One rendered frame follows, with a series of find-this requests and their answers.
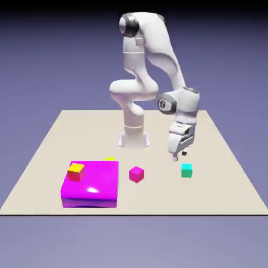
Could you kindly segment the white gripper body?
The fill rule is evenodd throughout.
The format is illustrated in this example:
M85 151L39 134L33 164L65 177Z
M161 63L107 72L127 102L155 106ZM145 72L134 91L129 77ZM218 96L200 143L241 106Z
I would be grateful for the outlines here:
M185 151L194 142L194 135L181 136L175 133L169 134L168 152L177 155Z

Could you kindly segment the small teal cube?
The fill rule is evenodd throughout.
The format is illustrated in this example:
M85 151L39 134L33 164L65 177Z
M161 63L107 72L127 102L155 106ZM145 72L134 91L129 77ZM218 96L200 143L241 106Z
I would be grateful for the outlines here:
M189 163L181 164L181 177L191 178L193 174L193 167Z

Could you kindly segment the small magenta cube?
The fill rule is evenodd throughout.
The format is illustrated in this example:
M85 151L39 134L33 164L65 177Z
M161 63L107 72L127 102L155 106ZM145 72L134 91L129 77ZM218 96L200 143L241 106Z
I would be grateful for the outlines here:
M144 169L135 166L129 170L129 179L135 183L139 183L144 178Z

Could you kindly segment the small orange cube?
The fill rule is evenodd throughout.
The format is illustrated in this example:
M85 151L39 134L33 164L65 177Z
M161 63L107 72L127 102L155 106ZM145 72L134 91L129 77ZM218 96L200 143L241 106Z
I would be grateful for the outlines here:
M72 163L68 168L68 179L70 181L80 182L85 175L85 165Z

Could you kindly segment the large magenta box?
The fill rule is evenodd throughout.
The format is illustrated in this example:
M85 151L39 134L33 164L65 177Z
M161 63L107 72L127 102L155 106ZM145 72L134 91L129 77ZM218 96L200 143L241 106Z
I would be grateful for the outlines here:
M80 181L72 181L66 174L60 194L64 208L116 208L119 182L117 161L72 161L70 166L84 166Z

